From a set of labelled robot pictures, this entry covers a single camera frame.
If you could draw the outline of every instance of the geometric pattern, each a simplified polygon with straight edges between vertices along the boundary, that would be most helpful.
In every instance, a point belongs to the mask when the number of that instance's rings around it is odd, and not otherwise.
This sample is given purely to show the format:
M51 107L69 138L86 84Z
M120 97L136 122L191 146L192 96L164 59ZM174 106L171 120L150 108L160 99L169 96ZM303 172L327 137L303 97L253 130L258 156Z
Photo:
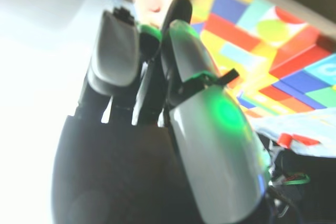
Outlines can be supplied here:
M336 53L320 32L266 0L191 0L191 25L249 116L336 106Z

